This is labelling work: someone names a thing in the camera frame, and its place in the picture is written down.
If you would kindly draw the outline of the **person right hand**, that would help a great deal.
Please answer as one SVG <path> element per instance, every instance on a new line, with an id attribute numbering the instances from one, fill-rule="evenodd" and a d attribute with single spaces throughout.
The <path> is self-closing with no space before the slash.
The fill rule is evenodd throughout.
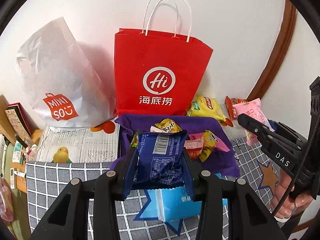
<path id="1" fill-rule="evenodd" d="M 282 169 L 280 169 L 279 183 L 275 187 L 273 198 L 270 202 L 270 208 L 273 211 L 279 204 L 285 191 L 291 183 L 291 177 L 287 175 Z M 275 219 L 278 222 L 285 223 L 291 218 L 296 218 L 303 214 L 304 210 L 309 207 L 313 198 L 307 192 L 300 194 L 295 199 L 291 199 L 289 196 L 285 199 L 283 205 L 275 215 Z"/>

